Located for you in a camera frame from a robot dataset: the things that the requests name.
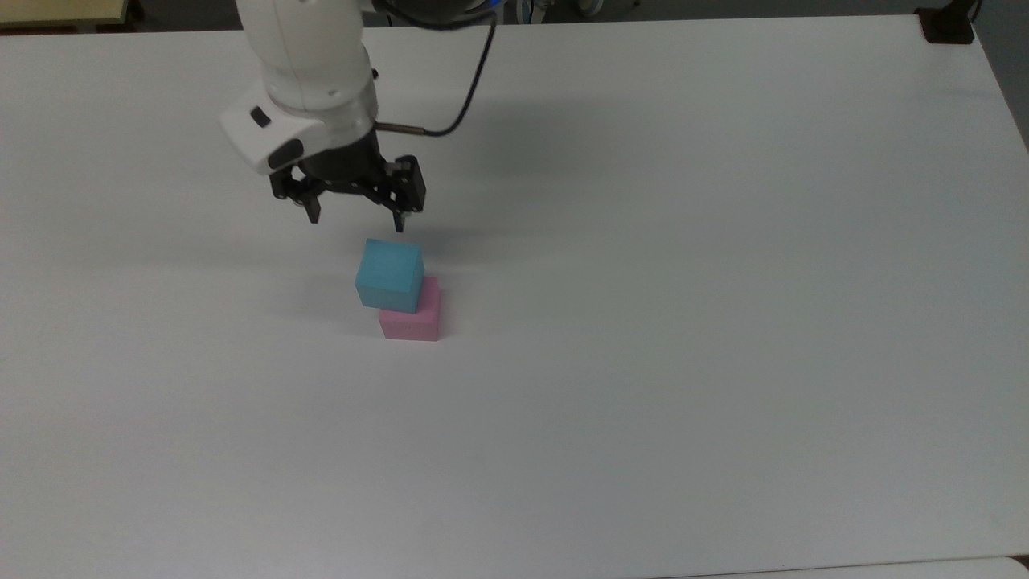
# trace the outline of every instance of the white table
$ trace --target white table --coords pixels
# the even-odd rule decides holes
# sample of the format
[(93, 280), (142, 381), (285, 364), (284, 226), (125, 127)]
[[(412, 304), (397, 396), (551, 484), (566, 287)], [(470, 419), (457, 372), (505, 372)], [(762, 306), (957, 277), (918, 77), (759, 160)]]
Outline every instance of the white table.
[(748, 573), (719, 577), (724, 579), (1026, 579), (1029, 577), (1029, 571), (1009, 558), (983, 558)]
[[(483, 31), (372, 30), (443, 124)], [(29, 577), (625, 579), (1029, 552), (1029, 155), (913, 16), (503, 28), (402, 239), (272, 197), (241, 33), (0, 38), (0, 549)]]

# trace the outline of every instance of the stacked blocks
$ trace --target stacked blocks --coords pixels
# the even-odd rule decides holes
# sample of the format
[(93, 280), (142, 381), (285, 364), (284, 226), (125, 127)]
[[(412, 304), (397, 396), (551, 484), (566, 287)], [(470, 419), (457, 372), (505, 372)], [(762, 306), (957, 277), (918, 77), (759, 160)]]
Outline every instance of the stacked blocks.
[(387, 338), (439, 339), (439, 284), (425, 276), (417, 245), (368, 239), (354, 285), (364, 306), (381, 311)]

